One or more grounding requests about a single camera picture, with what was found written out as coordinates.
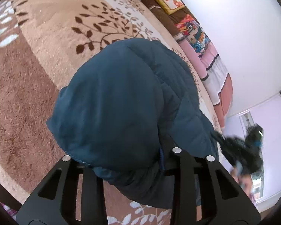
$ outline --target hand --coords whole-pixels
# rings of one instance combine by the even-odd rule
[[[237,176],[236,168],[234,168],[231,171],[230,174],[231,174],[231,176],[235,179],[235,181],[238,184],[242,183],[242,184],[245,185],[244,192],[246,193],[246,195],[248,197],[250,197],[251,190],[252,190],[252,187],[253,187],[253,181],[252,181],[251,175],[250,174],[246,174],[246,175]]]
[[[197,221],[202,219],[202,206],[197,206]]]

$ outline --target brown leaf pattern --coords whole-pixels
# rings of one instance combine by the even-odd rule
[[[28,1],[28,0],[23,1],[23,2],[19,3],[17,6],[21,6],[21,5],[23,5],[23,4],[25,4],[27,1]]]
[[[75,17],[75,20],[76,20],[77,23],[82,24],[82,19],[81,18]]]
[[[23,25],[23,24],[24,24],[25,22],[27,22],[27,21],[28,21],[28,19],[24,19],[24,20],[18,22],[18,24],[19,24],[19,26],[21,26],[21,25]]]
[[[138,21],[137,17],[131,17],[131,13],[123,13],[119,8],[109,8],[106,3],[101,2],[101,5],[98,4],[90,4],[84,5],[82,7],[85,10],[88,10],[89,13],[80,13],[82,17],[97,17],[98,19],[102,19],[101,21],[92,22],[92,24],[87,24],[87,21],[83,22],[80,17],[75,16],[75,21],[86,27],[87,30],[84,32],[83,29],[78,27],[72,27],[72,30],[77,34],[82,34],[88,40],[84,44],[79,44],[76,46],[76,53],[81,54],[85,50],[85,46],[87,45],[90,51],[95,49],[95,46],[99,44],[99,50],[102,50],[105,46],[110,45],[121,39],[114,39],[109,37],[111,35],[118,35],[122,37],[124,40],[128,38],[146,38],[149,40],[159,40],[152,36],[153,32],[148,28],[144,27],[143,22],[137,22],[136,24],[132,24],[132,22]],[[94,41],[93,34],[101,33],[102,37],[98,41]]]
[[[76,47],[76,53],[80,54],[84,51],[84,45],[77,45]]]
[[[27,15],[28,13],[27,12],[21,12],[21,13],[18,13],[17,16],[24,16],[24,15]]]

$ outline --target beige rug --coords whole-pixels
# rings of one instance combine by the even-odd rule
[[[102,48],[133,37],[159,40],[187,61],[137,0],[1,0],[0,182],[20,202],[64,154],[45,125],[59,90]],[[190,69],[201,109],[219,130],[206,90]],[[105,194],[110,223],[169,223],[169,210],[131,202],[108,184]]]

